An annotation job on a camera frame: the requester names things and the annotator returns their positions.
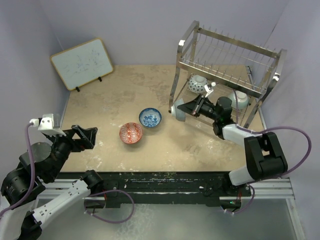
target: ceramic bowl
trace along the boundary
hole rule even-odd
[[[120,128],[119,136],[125,144],[137,143],[143,135],[142,127],[135,122],[128,122]]]
[[[231,107],[233,107],[234,109],[237,107],[236,105],[236,97],[238,99],[238,109],[245,109],[248,106],[249,103],[249,98],[248,95],[245,94],[244,92],[241,91],[235,91],[229,94],[228,98],[231,99],[232,103],[231,103]]]
[[[161,119],[161,113],[152,107],[143,109],[139,114],[139,121],[146,128],[154,128],[161,122]]]
[[[205,77],[199,76],[199,75],[193,75],[188,83],[188,89],[191,92],[194,92],[196,94],[201,94],[204,93],[205,90],[205,85],[208,84],[208,81]]]

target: dish rack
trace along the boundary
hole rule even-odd
[[[287,50],[276,52],[276,49],[269,50],[216,31],[200,27],[198,21],[193,21],[179,41],[169,112],[179,98],[185,103],[196,98],[198,94],[188,90],[188,81],[192,75],[200,75],[208,83],[216,83],[209,96],[214,104],[219,97],[228,96],[233,90],[247,94],[249,104],[239,111],[238,123],[248,128],[279,81]],[[188,73],[187,78],[179,82],[181,69]],[[180,90],[174,99],[177,88]],[[213,120],[209,118],[200,116],[197,119],[212,126]]]

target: red patterned bowl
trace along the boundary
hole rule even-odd
[[[128,122],[120,128],[120,139],[126,144],[137,143],[142,135],[142,127],[134,122]]]

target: gray wall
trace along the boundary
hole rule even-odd
[[[283,12],[267,44],[288,50],[283,75],[274,93],[262,107],[265,122],[272,126],[296,126],[312,139],[306,162],[290,175],[298,213],[307,239],[319,239],[320,202],[320,2],[292,0]],[[307,150],[299,133],[278,131],[290,167]]]
[[[26,151],[24,127],[69,96],[50,63],[62,50],[39,0],[0,2],[0,182]],[[32,128],[31,142],[45,138]]]
[[[41,0],[62,46],[101,37],[111,61],[174,64],[193,20],[264,44],[289,0]]]

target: white bowl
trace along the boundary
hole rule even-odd
[[[204,93],[205,90],[205,85],[208,84],[208,81],[205,77],[199,76],[199,75],[193,75],[188,84],[188,89],[191,92],[194,92],[196,94],[201,94]]]
[[[237,108],[237,105],[236,105],[236,97],[237,97],[238,109],[239,110],[245,109],[249,103],[248,95],[241,91],[235,91],[235,92],[233,91],[228,96],[228,98],[232,101],[231,107],[233,107],[234,109]]]

